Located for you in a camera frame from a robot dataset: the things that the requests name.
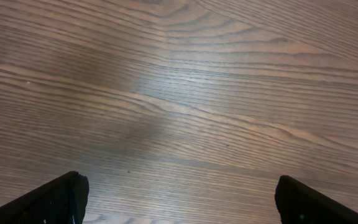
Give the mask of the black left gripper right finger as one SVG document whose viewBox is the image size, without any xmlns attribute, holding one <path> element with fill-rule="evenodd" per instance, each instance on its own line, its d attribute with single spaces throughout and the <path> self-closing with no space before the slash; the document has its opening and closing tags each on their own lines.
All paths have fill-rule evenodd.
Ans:
<svg viewBox="0 0 358 224">
<path fill-rule="evenodd" d="M 283 175 L 275 190 L 282 224 L 358 224 L 358 213 L 300 181 Z"/>
</svg>

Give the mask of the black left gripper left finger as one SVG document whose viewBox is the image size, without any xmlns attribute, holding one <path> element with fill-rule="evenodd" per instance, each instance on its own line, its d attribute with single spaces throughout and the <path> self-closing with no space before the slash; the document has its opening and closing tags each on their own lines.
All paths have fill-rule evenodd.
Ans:
<svg viewBox="0 0 358 224">
<path fill-rule="evenodd" d="M 1 206 L 0 224 L 82 224 L 88 194 L 88 178 L 67 172 Z"/>
</svg>

